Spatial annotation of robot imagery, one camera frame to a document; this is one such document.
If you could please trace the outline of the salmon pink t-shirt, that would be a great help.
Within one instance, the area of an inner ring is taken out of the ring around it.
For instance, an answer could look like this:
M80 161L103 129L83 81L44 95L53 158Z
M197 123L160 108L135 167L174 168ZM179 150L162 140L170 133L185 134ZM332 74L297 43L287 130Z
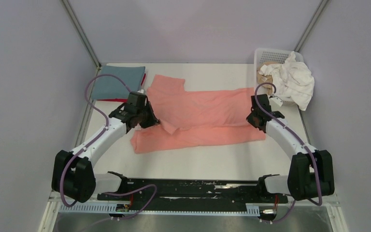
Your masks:
M264 132L246 121L252 88L186 91L185 82L155 75L146 92L160 123L134 132L130 142L135 153L232 145L266 138Z

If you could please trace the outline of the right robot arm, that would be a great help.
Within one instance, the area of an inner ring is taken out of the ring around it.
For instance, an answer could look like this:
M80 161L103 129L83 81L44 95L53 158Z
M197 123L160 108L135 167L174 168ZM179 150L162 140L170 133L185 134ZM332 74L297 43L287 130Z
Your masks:
M251 102L247 122L271 137L290 158L288 175L269 174L258 179L257 197L268 202L276 194L285 194L302 201L334 194L331 154L305 143L285 116L271 109L266 94L251 96Z

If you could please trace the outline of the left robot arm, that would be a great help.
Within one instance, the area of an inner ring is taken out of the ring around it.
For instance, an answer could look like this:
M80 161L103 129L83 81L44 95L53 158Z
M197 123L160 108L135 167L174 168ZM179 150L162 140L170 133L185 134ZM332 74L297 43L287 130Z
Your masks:
M136 126L142 129L158 125L152 105L143 90L131 92L125 103L105 117L105 123L88 140L71 151L61 150L55 157L52 189L63 204L72 207L85 203L93 194L109 192L115 199L128 195L123 177L115 172L95 174L94 167L106 151Z

